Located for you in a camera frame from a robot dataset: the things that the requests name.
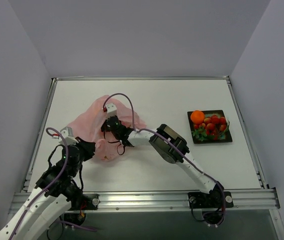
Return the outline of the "pink plastic bag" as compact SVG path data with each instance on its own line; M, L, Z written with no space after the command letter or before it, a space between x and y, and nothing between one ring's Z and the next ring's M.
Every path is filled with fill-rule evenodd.
M119 156L118 150L123 149L119 147L118 142L114 143L116 139L110 132L102 133L101 130L106 120L106 113L103 112L102 106L107 97L105 95L95 100L84 113L68 124L68 127L72 128L75 137L80 137L86 142L95 143L95 158L102 161L111 161L117 158ZM145 121L121 101L111 98L108 103L116 106L117 116L124 126L131 128L132 123L135 123L137 129L146 127Z

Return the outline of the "orange fake fruit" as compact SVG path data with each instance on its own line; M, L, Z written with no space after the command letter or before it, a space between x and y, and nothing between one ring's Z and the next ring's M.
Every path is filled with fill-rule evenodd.
M205 114L200 110L195 110L190 115L190 120L197 125L200 125L204 122Z

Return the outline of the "small cherry sprig with leaves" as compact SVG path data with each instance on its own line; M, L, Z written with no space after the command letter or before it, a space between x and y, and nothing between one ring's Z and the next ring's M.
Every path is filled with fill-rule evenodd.
M204 141L207 141L207 129L206 129L206 124L201 123L201 124L194 124L193 125L194 130L191 131L193 141L195 143L203 143Z

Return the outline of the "red fake berry cluster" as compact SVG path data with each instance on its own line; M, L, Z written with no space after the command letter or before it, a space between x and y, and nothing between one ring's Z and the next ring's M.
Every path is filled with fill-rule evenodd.
M212 115L204 119L207 129L206 142L232 142L230 121L224 116Z

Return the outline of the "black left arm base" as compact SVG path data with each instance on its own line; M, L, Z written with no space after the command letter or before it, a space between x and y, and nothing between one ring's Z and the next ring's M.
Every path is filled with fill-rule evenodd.
M84 193L78 200L78 209L84 210L97 210L100 203L99 195L96 193Z

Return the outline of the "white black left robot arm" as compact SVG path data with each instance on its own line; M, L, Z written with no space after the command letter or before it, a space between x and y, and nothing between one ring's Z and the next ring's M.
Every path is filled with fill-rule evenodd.
M96 210L99 197L84 195L74 177L81 174L83 162L94 154L92 142L64 146L61 159L56 164L49 163L27 200L0 230L0 240L34 240L68 210L80 213L68 217L65 224L80 228L85 219L83 211Z

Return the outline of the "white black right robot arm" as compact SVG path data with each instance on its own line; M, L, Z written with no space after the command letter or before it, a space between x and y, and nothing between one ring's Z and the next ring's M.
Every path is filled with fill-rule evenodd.
M179 166L196 184L198 190L211 195L219 192L225 198L222 185L207 174L192 156L187 141L169 126L162 124L156 130L134 130L124 126L117 116L105 120L103 133L110 132L124 147L152 146L168 163Z

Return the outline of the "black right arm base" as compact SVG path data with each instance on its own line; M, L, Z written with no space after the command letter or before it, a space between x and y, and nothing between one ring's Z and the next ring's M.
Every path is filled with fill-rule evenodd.
M219 190L213 190L206 194L199 191L189 192L188 194L189 207L194 209L217 209L222 207L222 195Z

